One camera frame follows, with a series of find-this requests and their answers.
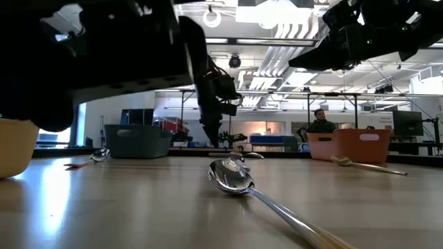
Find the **yellow plastic bin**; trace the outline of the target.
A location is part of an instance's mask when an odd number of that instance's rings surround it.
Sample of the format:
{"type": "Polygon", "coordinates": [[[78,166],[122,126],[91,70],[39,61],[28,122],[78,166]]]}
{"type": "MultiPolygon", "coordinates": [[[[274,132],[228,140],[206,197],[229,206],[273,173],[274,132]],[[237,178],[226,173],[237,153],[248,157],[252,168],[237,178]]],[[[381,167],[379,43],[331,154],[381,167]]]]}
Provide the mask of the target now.
{"type": "Polygon", "coordinates": [[[31,121],[0,118],[0,179],[16,176],[29,165],[39,128],[31,121]]]}

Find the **person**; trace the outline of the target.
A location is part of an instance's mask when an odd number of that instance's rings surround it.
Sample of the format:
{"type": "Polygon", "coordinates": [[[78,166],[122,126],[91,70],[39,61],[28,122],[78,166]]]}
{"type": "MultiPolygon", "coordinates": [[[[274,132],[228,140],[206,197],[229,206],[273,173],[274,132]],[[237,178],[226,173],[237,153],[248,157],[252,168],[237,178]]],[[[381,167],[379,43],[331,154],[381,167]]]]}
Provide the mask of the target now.
{"type": "Polygon", "coordinates": [[[314,115],[316,119],[308,127],[308,133],[333,133],[335,131],[336,125],[326,119],[323,109],[315,110],[314,115]]]}

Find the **black workbench frame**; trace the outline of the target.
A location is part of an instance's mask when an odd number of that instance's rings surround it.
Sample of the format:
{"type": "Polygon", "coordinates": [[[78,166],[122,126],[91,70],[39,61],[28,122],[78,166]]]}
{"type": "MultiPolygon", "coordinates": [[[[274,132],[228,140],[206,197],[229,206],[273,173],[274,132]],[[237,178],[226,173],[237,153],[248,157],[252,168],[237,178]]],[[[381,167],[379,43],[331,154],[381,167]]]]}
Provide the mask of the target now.
{"type": "Polygon", "coordinates": [[[431,94],[347,94],[336,93],[265,93],[244,91],[242,103],[237,100],[234,121],[302,122],[314,121],[314,111],[323,109],[326,118],[335,123],[352,123],[362,127],[368,116],[389,116],[400,111],[418,111],[424,118],[443,115],[443,95],[431,94]]]}

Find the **black aluminium table frame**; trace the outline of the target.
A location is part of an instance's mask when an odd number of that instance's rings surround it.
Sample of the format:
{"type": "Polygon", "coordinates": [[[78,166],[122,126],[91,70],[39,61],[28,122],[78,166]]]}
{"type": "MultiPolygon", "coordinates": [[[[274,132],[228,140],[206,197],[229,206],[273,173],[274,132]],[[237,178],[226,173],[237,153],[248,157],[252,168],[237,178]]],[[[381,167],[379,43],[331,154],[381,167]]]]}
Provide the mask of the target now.
{"type": "MultiPolygon", "coordinates": [[[[35,158],[56,158],[69,156],[86,156],[92,154],[96,149],[88,147],[74,147],[63,149],[35,149],[32,159],[35,158]]],[[[200,156],[209,157],[213,151],[198,149],[170,149],[168,156],[200,156]]],[[[284,159],[311,159],[309,153],[302,152],[260,152],[265,158],[284,158],[284,159]]],[[[404,165],[414,165],[422,167],[434,167],[443,169],[443,157],[438,156],[414,156],[414,155],[388,155],[387,163],[396,163],[404,165]]]]}

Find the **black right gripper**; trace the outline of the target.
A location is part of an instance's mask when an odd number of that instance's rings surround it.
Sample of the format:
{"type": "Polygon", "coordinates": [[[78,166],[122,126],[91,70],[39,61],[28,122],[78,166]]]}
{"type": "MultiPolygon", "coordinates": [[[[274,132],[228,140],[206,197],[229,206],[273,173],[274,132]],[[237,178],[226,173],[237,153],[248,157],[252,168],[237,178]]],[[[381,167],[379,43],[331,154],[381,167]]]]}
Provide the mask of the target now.
{"type": "Polygon", "coordinates": [[[341,70],[363,60],[398,52],[402,60],[419,48],[416,28],[407,20],[419,0],[341,0],[311,29],[314,49],[289,60],[307,70],[341,70]]]}

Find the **orange plastic bin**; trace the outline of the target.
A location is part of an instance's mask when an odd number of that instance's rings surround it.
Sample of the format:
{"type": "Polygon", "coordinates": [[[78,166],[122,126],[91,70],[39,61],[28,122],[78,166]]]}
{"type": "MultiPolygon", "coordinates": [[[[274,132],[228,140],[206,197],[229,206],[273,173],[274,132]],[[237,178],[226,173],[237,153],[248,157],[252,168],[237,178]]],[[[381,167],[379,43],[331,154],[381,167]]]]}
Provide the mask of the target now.
{"type": "Polygon", "coordinates": [[[308,133],[313,159],[330,161],[344,156],[356,163],[384,163],[390,144],[388,129],[336,129],[333,133],[308,133]]]}

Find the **black computer monitor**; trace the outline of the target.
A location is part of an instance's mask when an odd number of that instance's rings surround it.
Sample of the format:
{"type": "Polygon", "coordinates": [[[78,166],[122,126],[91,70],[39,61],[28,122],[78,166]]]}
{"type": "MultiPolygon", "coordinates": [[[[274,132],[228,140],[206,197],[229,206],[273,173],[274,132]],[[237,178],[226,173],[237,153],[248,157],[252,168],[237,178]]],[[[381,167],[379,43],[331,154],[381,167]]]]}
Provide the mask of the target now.
{"type": "Polygon", "coordinates": [[[416,111],[392,112],[394,134],[396,136],[423,136],[422,113],[416,111]]]}

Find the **blue storage box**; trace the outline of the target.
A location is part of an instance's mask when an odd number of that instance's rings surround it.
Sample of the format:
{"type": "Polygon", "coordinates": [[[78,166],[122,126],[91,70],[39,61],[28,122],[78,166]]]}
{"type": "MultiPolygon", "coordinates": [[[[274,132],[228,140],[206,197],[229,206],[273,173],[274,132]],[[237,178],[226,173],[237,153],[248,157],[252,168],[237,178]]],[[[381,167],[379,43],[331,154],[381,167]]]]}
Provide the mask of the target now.
{"type": "Polygon", "coordinates": [[[249,142],[257,146],[284,146],[297,143],[295,136],[249,136],[249,142]]]}

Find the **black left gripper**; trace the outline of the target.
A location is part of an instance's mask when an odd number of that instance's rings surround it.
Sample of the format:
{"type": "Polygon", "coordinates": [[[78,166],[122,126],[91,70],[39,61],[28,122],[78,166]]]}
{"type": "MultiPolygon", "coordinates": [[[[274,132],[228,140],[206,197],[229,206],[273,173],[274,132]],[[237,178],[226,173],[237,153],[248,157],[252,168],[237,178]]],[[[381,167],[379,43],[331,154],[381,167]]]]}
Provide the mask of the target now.
{"type": "Polygon", "coordinates": [[[218,147],[222,114],[235,116],[243,96],[236,91],[234,79],[209,55],[195,74],[195,91],[205,134],[218,147]]]}

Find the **teal plastic bin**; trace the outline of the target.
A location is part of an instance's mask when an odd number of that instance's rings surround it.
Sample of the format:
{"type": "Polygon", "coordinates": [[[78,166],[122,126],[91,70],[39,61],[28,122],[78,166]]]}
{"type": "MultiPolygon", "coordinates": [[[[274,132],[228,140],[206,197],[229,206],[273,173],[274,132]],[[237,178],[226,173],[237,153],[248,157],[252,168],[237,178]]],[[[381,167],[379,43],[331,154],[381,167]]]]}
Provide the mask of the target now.
{"type": "Polygon", "coordinates": [[[149,125],[105,125],[105,142],[116,159],[152,159],[167,156],[172,134],[149,125]]]}

